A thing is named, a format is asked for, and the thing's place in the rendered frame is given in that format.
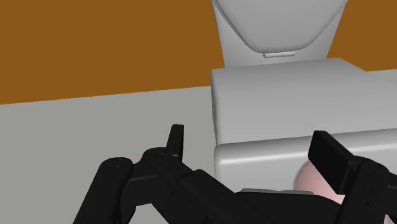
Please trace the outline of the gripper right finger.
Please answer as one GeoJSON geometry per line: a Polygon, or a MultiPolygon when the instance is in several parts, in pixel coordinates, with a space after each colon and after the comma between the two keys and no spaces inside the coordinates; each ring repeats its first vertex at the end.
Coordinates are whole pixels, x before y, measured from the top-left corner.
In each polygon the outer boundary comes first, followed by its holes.
{"type": "Polygon", "coordinates": [[[397,174],[369,158],[353,155],[323,130],[313,133],[308,159],[344,199],[334,224],[397,224],[397,174]]]}

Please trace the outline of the pink round object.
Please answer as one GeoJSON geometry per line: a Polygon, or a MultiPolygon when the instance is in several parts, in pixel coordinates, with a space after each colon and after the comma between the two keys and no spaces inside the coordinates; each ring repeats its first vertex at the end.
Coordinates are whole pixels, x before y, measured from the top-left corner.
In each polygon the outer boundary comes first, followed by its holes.
{"type": "Polygon", "coordinates": [[[310,161],[306,161],[298,171],[293,189],[297,191],[309,191],[331,199],[339,204],[343,202],[345,195],[336,194],[322,175],[310,161]]]}

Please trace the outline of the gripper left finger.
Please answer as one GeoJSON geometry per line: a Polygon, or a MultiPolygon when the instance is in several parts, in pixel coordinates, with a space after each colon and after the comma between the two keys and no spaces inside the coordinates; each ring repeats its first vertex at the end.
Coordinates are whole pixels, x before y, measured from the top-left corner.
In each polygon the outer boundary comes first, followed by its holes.
{"type": "Polygon", "coordinates": [[[73,224],[129,224],[136,207],[146,204],[168,224],[244,224],[236,194],[182,162],[183,138],[183,125],[173,125],[166,147],[146,150],[138,163],[103,161],[73,224]]]}

